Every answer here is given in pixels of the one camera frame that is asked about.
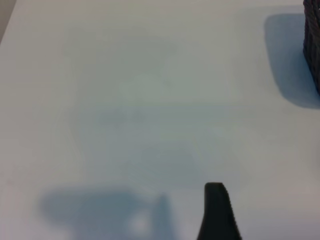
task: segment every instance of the white background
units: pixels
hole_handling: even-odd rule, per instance
[[[1,240],[320,239],[302,0],[18,0],[0,45]]]

